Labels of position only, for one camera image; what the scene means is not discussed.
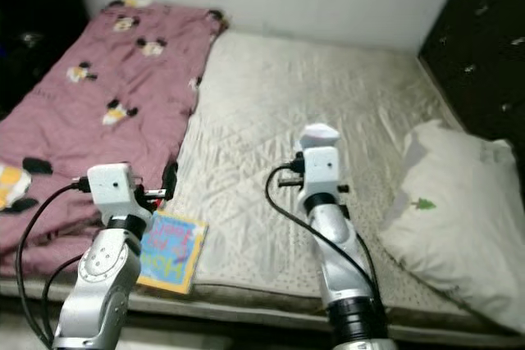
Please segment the white pillow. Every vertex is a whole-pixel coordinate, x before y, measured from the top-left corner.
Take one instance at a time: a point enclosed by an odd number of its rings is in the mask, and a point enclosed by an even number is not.
[[[525,334],[525,214],[512,149],[439,126],[406,136],[406,175],[379,238],[427,284]]]

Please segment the pink blanket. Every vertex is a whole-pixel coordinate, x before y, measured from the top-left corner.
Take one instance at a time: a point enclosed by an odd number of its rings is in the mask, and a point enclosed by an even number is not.
[[[33,175],[26,197],[52,192],[102,163],[128,161],[147,189],[158,188],[176,158],[221,23],[209,10],[153,4],[109,7],[0,122],[0,162],[49,161],[52,175]],[[0,212],[0,273],[13,273],[13,253],[38,209]],[[48,273],[91,243],[97,211],[88,194],[66,192],[30,233],[24,267]],[[54,238],[57,231],[73,234]]]

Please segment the black cable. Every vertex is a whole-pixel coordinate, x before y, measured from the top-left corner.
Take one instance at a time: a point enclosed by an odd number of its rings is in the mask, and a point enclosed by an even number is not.
[[[349,262],[357,270],[357,272],[363,277],[363,279],[367,283],[368,287],[372,291],[372,293],[374,295],[374,298],[376,299],[379,307],[381,308],[382,311],[384,311],[384,307],[383,307],[383,304],[382,304],[382,301],[381,301],[381,295],[379,293],[379,287],[377,285],[376,270],[375,270],[375,268],[373,266],[373,262],[372,262],[372,258],[370,256],[370,252],[368,251],[368,248],[366,246],[364,246],[364,241],[363,241],[363,239],[361,239],[361,237],[359,235],[358,235],[358,241],[359,241],[359,243],[361,243],[361,245],[363,245],[363,249],[365,251],[365,255],[366,255],[367,259],[368,259],[368,265],[370,266],[370,271],[372,273],[372,280],[370,279],[370,276],[364,271],[364,269],[361,268],[359,266],[359,264],[357,262],[355,262],[355,260],[352,257],[350,257],[348,254],[346,254],[345,251],[343,251],[341,248],[339,248],[335,243],[330,241],[330,239],[325,237],[319,231],[315,230],[311,225],[306,224],[305,222],[300,220],[297,216],[294,216],[291,213],[289,213],[288,211],[286,211],[285,209],[279,207],[272,200],[272,196],[270,196],[270,183],[272,182],[273,177],[279,171],[289,170],[289,169],[290,169],[290,165],[281,165],[281,166],[278,166],[278,167],[274,168],[270,172],[270,175],[268,176],[267,181],[266,181],[266,187],[264,189],[264,194],[266,196],[266,200],[268,201],[268,203],[272,206],[273,209],[275,209],[276,211],[281,213],[287,219],[292,220],[296,225],[299,225],[300,227],[303,227],[310,234],[318,237],[320,240],[322,240],[324,243],[326,243],[328,246],[330,246],[334,251],[336,251],[339,255],[341,255],[347,262]]]
[[[82,258],[83,254],[80,254],[79,256],[70,258],[66,262],[62,263],[52,274],[48,277],[48,280],[46,280],[46,284],[43,287],[42,290],[42,300],[40,301],[40,307],[41,307],[41,315],[42,315],[42,324],[43,329],[46,331],[46,335],[48,336],[49,342],[52,343],[54,339],[54,333],[51,329],[51,322],[49,320],[49,310],[48,310],[48,295],[49,295],[49,289],[51,288],[51,284],[55,280],[55,278],[60,274],[60,272],[69,266],[70,264],[73,264],[74,262],[77,262]]]
[[[78,184],[69,184],[57,190],[55,193],[53,193],[40,206],[40,208],[36,211],[33,218],[31,219],[30,223],[27,225],[27,227],[25,227],[24,233],[22,234],[21,239],[20,239],[20,243],[18,243],[18,248],[16,249],[16,260],[15,260],[16,282],[18,284],[18,293],[20,294],[20,298],[21,298],[22,310],[24,311],[25,319],[27,320],[27,323],[30,325],[30,328],[33,330],[36,336],[40,339],[43,345],[48,349],[51,349],[51,343],[49,342],[48,338],[43,333],[42,329],[40,328],[33,314],[31,313],[29,305],[27,304],[27,294],[25,293],[24,276],[22,273],[22,252],[24,250],[25,241],[27,240],[27,236],[29,235],[31,229],[33,228],[36,220],[39,218],[40,215],[42,215],[43,210],[46,209],[46,207],[48,207],[51,201],[54,200],[56,197],[58,197],[60,194],[66,192],[67,190],[77,189],[77,188],[78,188]]]

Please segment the colorful book cover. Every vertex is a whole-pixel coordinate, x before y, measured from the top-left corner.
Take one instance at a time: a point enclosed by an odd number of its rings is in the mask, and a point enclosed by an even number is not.
[[[156,211],[142,238],[139,284],[189,293],[208,224]]]

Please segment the bed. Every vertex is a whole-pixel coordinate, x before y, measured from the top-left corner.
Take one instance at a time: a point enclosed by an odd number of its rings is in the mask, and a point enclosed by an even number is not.
[[[328,330],[308,234],[267,205],[269,170],[289,160],[307,123],[338,142],[352,221],[371,249],[394,339],[517,347],[525,339],[458,307],[401,270],[375,236],[400,182],[403,138],[416,124],[458,128],[410,54],[353,49],[236,31],[215,43],[179,155],[166,210],[210,224],[188,297],[137,288],[130,308],[161,315]],[[292,190],[273,190],[292,211]],[[37,298],[43,281],[28,280]],[[54,287],[62,300],[71,285]],[[16,295],[3,278],[2,295]]]

